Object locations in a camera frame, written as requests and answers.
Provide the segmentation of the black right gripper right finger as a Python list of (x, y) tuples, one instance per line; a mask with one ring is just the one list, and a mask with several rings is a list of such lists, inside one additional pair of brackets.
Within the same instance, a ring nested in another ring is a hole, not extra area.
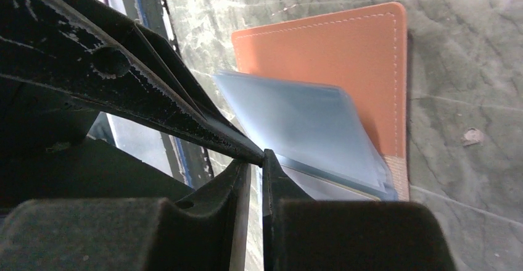
[(433, 213), (415, 202), (317, 201), (265, 150), (265, 270), (455, 270)]

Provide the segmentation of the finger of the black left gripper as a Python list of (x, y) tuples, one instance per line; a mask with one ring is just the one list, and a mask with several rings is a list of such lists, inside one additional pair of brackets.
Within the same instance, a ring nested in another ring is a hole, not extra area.
[(242, 133), (218, 110), (179, 54), (158, 33), (98, 0), (63, 0), (118, 41), (204, 119), (213, 119)]

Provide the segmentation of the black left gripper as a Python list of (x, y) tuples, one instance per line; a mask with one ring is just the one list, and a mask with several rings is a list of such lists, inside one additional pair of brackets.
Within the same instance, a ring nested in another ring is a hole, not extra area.
[(76, 110), (45, 88), (234, 159), (263, 162), (248, 137), (197, 114), (63, 0), (1, 0), (1, 76), (2, 217), (32, 199), (178, 201), (192, 193), (159, 169), (88, 138), (96, 113)]

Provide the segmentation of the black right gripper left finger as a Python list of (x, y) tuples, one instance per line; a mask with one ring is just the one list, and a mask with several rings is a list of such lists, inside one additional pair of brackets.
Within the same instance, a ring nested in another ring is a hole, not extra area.
[(166, 198), (31, 200), (1, 228), (2, 270), (243, 270), (250, 165)]

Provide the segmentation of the tan card holder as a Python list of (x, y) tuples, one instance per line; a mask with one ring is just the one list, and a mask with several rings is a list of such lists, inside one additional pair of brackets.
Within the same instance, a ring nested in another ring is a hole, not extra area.
[(387, 2), (235, 31), (213, 79), (247, 136), (317, 200), (408, 201), (407, 20)]

